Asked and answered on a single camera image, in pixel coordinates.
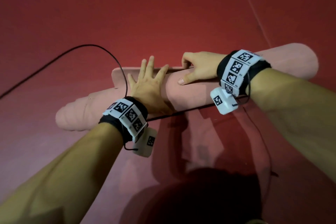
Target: wrist-mounted tracker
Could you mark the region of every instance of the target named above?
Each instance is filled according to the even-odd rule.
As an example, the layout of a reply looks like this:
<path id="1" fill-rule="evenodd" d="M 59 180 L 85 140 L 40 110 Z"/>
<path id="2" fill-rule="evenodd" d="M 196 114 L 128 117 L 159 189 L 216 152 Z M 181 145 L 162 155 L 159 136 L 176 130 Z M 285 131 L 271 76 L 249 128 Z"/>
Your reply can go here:
<path id="1" fill-rule="evenodd" d="M 149 157 L 153 150 L 157 131 L 148 127 L 146 107 L 133 97 L 118 99 L 111 104 L 99 123 L 107 122 L 115 126 L 123 136 L 124 148 L 133 153 Z M 126 143 L 133 141 L 134 149 L 127 149 Z"/>
<path id="2" fill-rule="evenodd" d="M 220 87 L 210 93 L 219 112 L 225 115 L 236 110 L 238 108 L 236 99 L 247 97 L 248 101 L 251 80 L 266 68 L 271 68 L 271 65 L 263 57 L 250 51 L 233 51 L 225 56 L 217 68 Z M 247 86 L 249 86 L 248 96 L 245 92 Z"/>

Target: hand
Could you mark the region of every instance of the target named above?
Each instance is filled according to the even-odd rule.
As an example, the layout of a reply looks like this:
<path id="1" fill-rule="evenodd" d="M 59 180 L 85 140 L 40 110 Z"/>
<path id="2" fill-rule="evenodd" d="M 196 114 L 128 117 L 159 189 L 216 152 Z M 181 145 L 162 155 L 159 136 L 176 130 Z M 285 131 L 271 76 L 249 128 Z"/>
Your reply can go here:
<path id="1" fill-rule="evenodd" d="M 185 52 L 182 57 L 183 69 L 188 69 L 191 64 L 195 70 L 179 79 L 180 85 L 196 80 L 212 79 L 217 77 L 217 67 L 226 55 L 213 52 Z"/>
<path id="2" fill-rule="evenodd" d="M 131 74 L 128 74 L 128 81 L 131 85 L 131 96 L 143 103 L 148 113 L 162 113 L 165 115 L 173 113 L 173 110 L 166 105 L 161 96 L 161 86 L 168 68 L 169 65 L 165 65 L 153 78 L 154 56 L 151 56 L 147 67 L 146 60 L 142 60 L 137 82 Z"/>

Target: black wristband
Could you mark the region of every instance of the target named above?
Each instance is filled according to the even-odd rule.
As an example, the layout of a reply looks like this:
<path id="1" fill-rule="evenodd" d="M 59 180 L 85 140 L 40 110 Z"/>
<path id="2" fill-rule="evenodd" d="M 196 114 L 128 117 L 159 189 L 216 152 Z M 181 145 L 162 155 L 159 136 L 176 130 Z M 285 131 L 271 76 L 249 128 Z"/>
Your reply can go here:
<path id="1" fill-rule="evenodd" d="M 231 57 L 238 51 L 232 51 L 229 55 L 225 56 L 222 61 L 219 63 L 217 67 L 217 77 L 219 78 L 219 85 L 221 86 L 221 79 L 223 77 L 226 66 L 228 65 Z M 256 76 L 260 71 L 271 68 L 271 64 L 269 64 L 266 60 L 259 60 L 257 63 L 252 65 L 248 70 L 248 74 L 250 77 L 250 81 Z M 249 85 L 249 78 L 247 74 L 244 76 L 243 83 L 239 88 L 239 95 L 246 95 L 246 87 Z"/>
<path id="2" fill-rule="evenodd" d="M 139 111 L 141 112 L 142 116 L 144 117 L 144 119 L 147 119 L 148 116 L 148 111 L 147 108 L 143 105 L 143 103 L 137 101 L 135 98 L 133 97 L 125 97 L 125 99 L 127 99 L 128 101 L 133 102 L 136 107 L 139 109 Z M 103 117 L 101 117 L 101 119 L 99 120 L 99 123 L 110 123 L 111 125 L 113 125 L 116 129 L 118 129 L 118 131 L 121 133 L 121 135 L 123 136 L 123 141 L 124 144 L 127 142 L 132 141 L 132 136 L 131 134 L 128 132 L 127 128 L 120 122 L 119 119 L 111 116 L 111 115 L 103 115 Z"/>

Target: forearm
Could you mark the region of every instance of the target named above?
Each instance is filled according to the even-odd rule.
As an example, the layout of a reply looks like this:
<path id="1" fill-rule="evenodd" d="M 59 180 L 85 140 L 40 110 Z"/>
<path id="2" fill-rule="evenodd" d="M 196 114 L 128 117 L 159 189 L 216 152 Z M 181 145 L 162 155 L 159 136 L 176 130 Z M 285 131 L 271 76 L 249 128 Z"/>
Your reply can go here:
<path id="1" fill-rule="evenodd" d="M 251 98 L 297 150 L 336 181 L 334 92 L 265 69 L 251 81 Z"/>
<path id="2" fill-rule="evenodd" d="M 21 185 L 0 207 L 0 222 L 34 220 L 52 224 L 53 219 L 55 223 L 79 223 L 122 146 L 122 136 L 115 127 L 108 123 L 97 125 Z M 42 220 L 46 215 L 47 222 Z"/>

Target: pink yoga mat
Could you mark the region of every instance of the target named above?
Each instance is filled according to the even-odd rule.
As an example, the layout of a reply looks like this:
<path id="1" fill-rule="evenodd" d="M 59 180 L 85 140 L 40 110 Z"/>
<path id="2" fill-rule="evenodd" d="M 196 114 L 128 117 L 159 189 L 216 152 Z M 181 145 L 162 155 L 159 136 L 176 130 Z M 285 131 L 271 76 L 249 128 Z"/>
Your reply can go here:
<path id="1" fill-rule="evenodd" d="M 315 53 L 304 44 L 286 44 L 257 53 L 270 62 L 274 69 L 303 79 L 314 77 L 319 66 Z M 131 73 L 137 79 L 138 67 L 125 67 L 123 70 L 125 74 Z M 213 103 L 210 92 L 219 86 L 218 80 L 178 85 L 179 78 L 192 70 L 193 68 L 181 70 L 181 67 L 173 67 L 165 77 L 161 93 L 163 98 L 169 101 L 176 111 L 184 111 Z M 114 88 L 91 93 L 87 97 L 77 99 L 62 107 L 56 114 L 58 127 L 70 131 L 83 131 L 98 124 L 106 108 L 125 95 L 126 86 L 121 70 L 119 68 L 114 69 L 111 76 Z M 148 118 L 158 116 L 161 116 L 161 114 L 152 114 Z"/>

